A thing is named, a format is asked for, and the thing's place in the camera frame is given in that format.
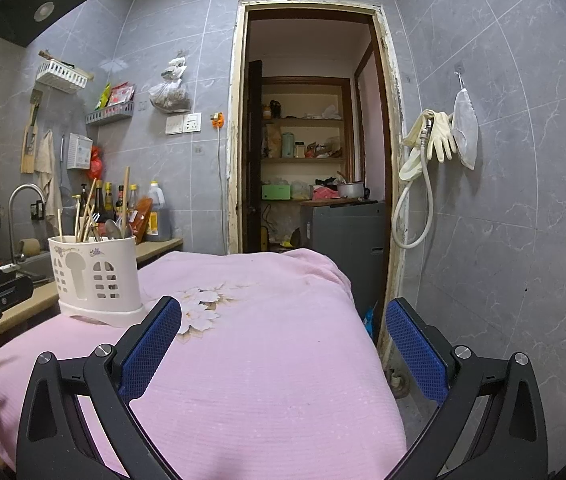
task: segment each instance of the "ceiling light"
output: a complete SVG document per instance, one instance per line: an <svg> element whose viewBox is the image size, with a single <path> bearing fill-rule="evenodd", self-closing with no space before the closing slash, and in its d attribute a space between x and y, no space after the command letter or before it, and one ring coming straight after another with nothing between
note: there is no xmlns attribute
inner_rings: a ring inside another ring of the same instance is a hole
<svg viewBox="0 0 566 480"><path fill-rule="evenodd" d="M35 22L42 22L49 15L52 14L53 10L54 10L54 2L45 2L34 13L34 21Z"/></svg>

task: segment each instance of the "pink wall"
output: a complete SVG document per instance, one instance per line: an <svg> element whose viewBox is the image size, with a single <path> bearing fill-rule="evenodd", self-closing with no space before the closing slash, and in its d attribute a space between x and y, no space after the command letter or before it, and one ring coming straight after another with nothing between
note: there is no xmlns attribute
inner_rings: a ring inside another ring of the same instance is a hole
<svg viewBox="0 0 566 480"><path fill-rule="evenodd" d="M385 199L385 146L383 144L383 118L381 94L378 91L377 67L374 56L359 76L361 114L365 140L365 186L372 200Z"/></svg>

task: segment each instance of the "wooden door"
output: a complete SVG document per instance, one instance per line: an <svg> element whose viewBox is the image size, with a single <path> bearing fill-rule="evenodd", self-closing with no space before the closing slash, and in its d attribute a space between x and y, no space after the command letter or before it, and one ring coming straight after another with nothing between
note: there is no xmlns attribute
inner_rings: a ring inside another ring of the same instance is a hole
<svg viewBox="0 0 566 480"><path fill-rule="evenodd" d="M263 109L261 106L263 62L248 66L247 91L247 200L244 205L245 239L243 252L261 250L261 145L263 143Z"/></svg>

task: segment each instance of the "hose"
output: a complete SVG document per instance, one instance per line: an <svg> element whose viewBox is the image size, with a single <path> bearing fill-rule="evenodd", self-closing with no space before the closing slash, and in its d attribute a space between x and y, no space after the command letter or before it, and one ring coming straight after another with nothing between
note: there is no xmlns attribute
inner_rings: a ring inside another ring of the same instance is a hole
<svg viewBox="0 0 566 480"><path fill-rule="evenodd" d="M429 129L431 128L431 121L428 120L428 125L421 130L419 134L419 139L421 140L421 167L423 168L423 179L425 179L425 188L427 190L427 202L428 202L428 221L425 223L425 229L423 229L423 233L419 236L416 240L414 240L411 244L404 244L402 241L399 240L399 236L396 233L396 224L399 218L399 211L403 206L403 202L407 193L410 192L410 187L412 187L413 180L410 180L403 189L401 196L399 197L399 201L396 203L396 208L394 208L394 214L392 215L392 238L394 239L394 243L399 246L401 249L413 249L418 246L420 243L425 240L425 237L429 233L429 228L432 226L432 218L434 217L434 197L432 196L432 185L429 181L429 173L428 173L428 158L426 154L426 145L428 142L428 134Z"/></svg>

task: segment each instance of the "cooking pot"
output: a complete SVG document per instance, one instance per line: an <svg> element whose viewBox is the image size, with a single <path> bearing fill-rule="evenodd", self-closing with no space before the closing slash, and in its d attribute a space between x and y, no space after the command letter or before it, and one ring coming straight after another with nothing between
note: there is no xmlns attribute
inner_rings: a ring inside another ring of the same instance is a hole
<svg viewBox="0 0 566 480"><path fill-rule="evenodd" d="M338 184L337 189L341 198L367 198L369 196L369 190L360 180L349 184Z"/></svg>

